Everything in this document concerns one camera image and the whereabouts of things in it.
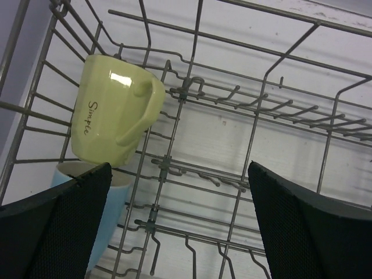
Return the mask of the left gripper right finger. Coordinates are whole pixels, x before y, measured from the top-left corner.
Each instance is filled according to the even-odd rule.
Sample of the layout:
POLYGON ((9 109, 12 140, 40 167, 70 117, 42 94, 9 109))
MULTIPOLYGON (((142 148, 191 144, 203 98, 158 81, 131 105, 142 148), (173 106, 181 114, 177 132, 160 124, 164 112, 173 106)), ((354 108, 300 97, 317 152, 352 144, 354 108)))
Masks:
POLYGON ((272 278, 371 278, 371 210, 251 162, 248 180, 272 278))

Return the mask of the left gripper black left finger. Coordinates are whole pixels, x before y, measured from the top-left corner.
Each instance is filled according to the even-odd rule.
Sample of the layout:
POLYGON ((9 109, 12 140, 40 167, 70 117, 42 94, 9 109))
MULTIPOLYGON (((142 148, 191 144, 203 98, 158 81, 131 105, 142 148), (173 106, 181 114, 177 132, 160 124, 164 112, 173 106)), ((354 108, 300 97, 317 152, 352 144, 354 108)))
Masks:
POLYGON ((1 206, 1 278, 84 278, 111 180, 104 163, 1 206))

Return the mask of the blue mug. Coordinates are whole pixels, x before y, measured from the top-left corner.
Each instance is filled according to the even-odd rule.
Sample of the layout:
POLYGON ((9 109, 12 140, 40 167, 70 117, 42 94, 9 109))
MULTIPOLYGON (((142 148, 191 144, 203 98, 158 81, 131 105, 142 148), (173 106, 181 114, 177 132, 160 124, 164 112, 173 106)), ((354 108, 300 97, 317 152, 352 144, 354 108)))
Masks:
MULTIPOLYGON (((79 176, 95 167, 81 161, 70 161, 59 163, 56 166, 51 186, 57 186, 79 176)), ((92 247, 91 256, 88 262, 87 271, 91 271, 98 263, 104 251, 109 245, 112 235, 117 227, 128 193, 133 184, 130 176, 112 170, 112 182, 107 194, 105 207, 102 213, 101 222, 98 228, 96 239, 92 247)))

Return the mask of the green mug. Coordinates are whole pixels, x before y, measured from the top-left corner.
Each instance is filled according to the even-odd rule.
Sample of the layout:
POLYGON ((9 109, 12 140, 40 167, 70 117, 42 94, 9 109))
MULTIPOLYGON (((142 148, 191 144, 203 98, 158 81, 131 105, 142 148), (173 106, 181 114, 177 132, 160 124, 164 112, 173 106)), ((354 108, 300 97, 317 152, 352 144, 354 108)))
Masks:
POLYGON ((87 56, 71 120, 72 152, 93 164, 129 164, 165 95, 153 73, 111 56, 87 56))

